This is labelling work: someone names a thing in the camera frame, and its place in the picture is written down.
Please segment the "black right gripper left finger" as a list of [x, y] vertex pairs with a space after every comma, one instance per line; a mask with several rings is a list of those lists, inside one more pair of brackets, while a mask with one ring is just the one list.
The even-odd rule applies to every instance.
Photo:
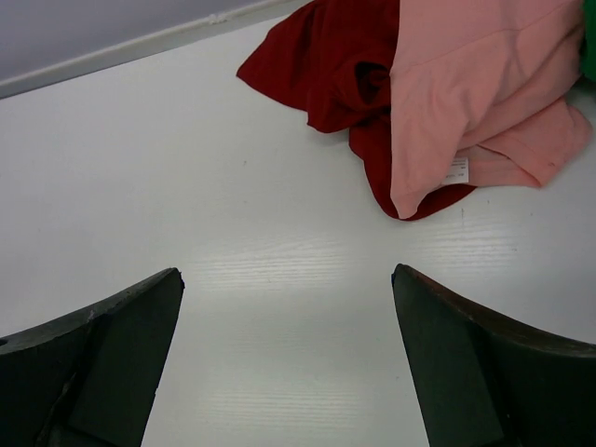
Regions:
[[183, 290], [168, 268], [2, 337], [2, 445], [141, 445]]

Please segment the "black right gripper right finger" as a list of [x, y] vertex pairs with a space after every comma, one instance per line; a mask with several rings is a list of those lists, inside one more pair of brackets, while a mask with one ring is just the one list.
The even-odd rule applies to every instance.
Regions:
[[593, 344], [507, 317], [405, 264], [392, 288], [430, 445], [594, 445]]

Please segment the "dark red t-shirt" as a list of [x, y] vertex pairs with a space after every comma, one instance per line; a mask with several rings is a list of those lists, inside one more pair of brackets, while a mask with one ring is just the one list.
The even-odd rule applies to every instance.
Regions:
[[347, 131], [372, 195], [391, 218], [390, 69], [399, 1], [311, 1], [275, 25], [237, 70], [267, 98], [305, 112], [321, 133]]

